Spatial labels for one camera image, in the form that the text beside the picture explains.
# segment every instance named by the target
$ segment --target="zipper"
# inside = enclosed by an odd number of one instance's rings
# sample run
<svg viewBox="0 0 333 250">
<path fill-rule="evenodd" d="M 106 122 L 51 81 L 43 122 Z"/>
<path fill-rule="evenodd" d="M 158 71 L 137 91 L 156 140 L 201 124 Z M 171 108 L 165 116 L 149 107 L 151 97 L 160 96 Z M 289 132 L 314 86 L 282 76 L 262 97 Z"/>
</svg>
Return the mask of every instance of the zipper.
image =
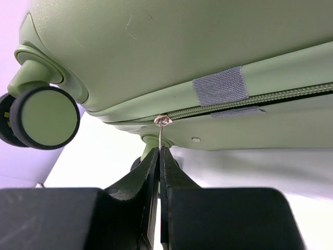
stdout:
<svg viewBox="0 0 333 250">
<path fill-rule="evenodd" d="M 193 108 L 185 108 L 177 111 L 172 111 L 166 113 L 166 115 L 172 120 L 179 120 L 189 117 L 194 117 L 198 115 L 204 115 L 219 111 L 225 111 L 228 109 L 240 108 L 245 106 L 253 106 L 253 105 L 262 105 L 266 106 L 274 103 L 281 103 L 285 101 L 294 101 L 295 99 L 303 99 L 314 96 L 320 96 L 325 94 L 333 93 L 333 83 L 324 83 L 315 86 L 301 87 L 298 89 L 285 90 L 279 92 L 273 92 L 268 94 L 251 96 L 248 99 L 224 103 L 224 104 L 216 104 L 211 106 L 197 106 Z M 108 122 L 107 124 L 112 125 L 150 125 L 154 124 L 154 120 L 159 117 L 160 114 L 149 116 L 145 118 L 130 120 L 130 121 L 121 121 L 121 122 Z"/>
</svg>

